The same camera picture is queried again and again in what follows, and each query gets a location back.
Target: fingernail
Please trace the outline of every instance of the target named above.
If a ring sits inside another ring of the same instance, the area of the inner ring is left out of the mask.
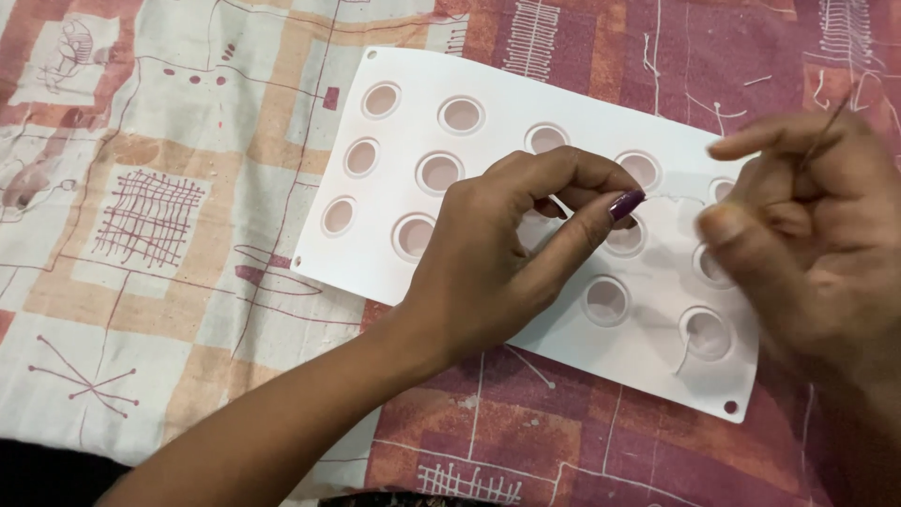
[[[616,198],[607,211],[609,211],[610,216],[614,218],[614,222],[618,222],[632,213],[643,201],[644,192],[641,190],[629,190],[622,196]]]
[[[732,205],[720,204],[709,207],[697,219],[698,229],[707,244],[726,244],[744,232],[742,212]]]

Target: maroon line pattern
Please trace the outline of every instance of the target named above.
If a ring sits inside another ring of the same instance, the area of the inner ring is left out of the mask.
[[[205,192],[187,178],[172,178],[140,169],[118,177],[119,200],[104,210],[104,228],[97,230],[93,253],[122,254],[122,264],[140,254],[150,268],[178,267],[179,250],[187,242],[191,212]]]
[[[70,376],[68,376],[67,374],[64,374],[64,373],[54,372],[54,371],[49,370],[49,369],[47,369],[47,368],[41,368],[41,367],[35,366],[35,365],[33,365],[33,364],[29,364],[29,365],[28,365],[28,371],[29,371],[29,372],[43,372],[43,373],[48,373],[48,374],[50,374],[50,375],[53,375],[53,376],[55,376],[55,377],[59,377],[59,378],[61,378],[61,379],[68,380],[68,381],[71,382],[71,383],[75,383],[75,384],[80,385],[80,386],[82,386],[82,387],[85,388],[85,389],[82,389],[81,391],[71,393],[71,394],[68,396],[68,398],[69,398],[70,400],[75,400],[77,396],[80,396],[80,395],[82,395],[82,394],[84,394],[84,393],[86,393],[86,392],[90,392],[91,394],[93,394],[93,395],[95,396],[95,398],[97,398],[98,401],[100,401],[101,403],[103,403],[103,405],[104,405],[107,409],[112,410],[113,412],[115,412],[115,413],[121,415],[124,419],[128,419],[128,414],[125,413],[125,412],[122,411],[122,410],[116,409],[113,405],[110,405],[109,402],[107,402],[106,400],[110,400],[110,401],[112,401],[112,400],[128,401],[129,403],[131,403],[131,404],[134,405],[135,407],[137,407],[138,404],[140,403],[138,400],[130,400],[130,399],[128,399],[128,398],[123,398],[122,396],[116,396],[116,395],[110,394],[110,393],[108,393],[108,392],[102,392],[102,391],[99,391],[99,390],[97,389],[98,387],[100,387],[100,386],[102,386],[102,385],[106,385],[106,384],[108,384],[108,383],[115,382],[115,381],[117,381],[117,380],[119,380],[119,379],[121,379],[121,378],[123,378],[123,377],[127,377],[128,375],[134,375],[135,373],[137,373],[137,370],[135,370],[134,368],[132,368],[131,370],[129,370],[129,371],[126,372],[126,373],[123,373],[123,374],[121,374],[121,375],[116,375],[115,377],[106,379],[106,380],[104,380],[104,381],[102,381],[102,382],[99,382],[99,383],[91,383],[91,382],[90,382],[83,374],[81,374],[81,372],[79,372],[79,371],[75,368],[75,366],[73,366],[69,361],[66,361],[66,358],[63,357],[63,355],[59,353],[59,350],[57,350],[56,347],[53,346],[53,344],[51,344],[49,341],[47,341],[46,338],[44,338],[44,337],[41,336],[41,335],[38,335],[38,341],[41,342],[41,343],[43,343],[44,345],[48,346],[48,347],[50,348],[50,350],[53,351],[53,354],[56,354],[56,356],[59,358],[59,360],[62,361],[62,362],[68,367],[68,369],[71,370],[71,372],[75,374],[75,376],[76,376],[77,378],[70,377]]]

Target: patterned fabric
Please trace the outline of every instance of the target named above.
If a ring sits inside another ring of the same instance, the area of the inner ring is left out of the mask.
[[[899,0],[0,2],[0,437],[134,465],[378,318],[288,270],[366,45],[716,134],[835,105],[857,82],[851,108],[898,152],[899,13]],[[502,346],[370,414],[292,498],[830,505],[813,388],[766,364],[758,380],[733,425]]]

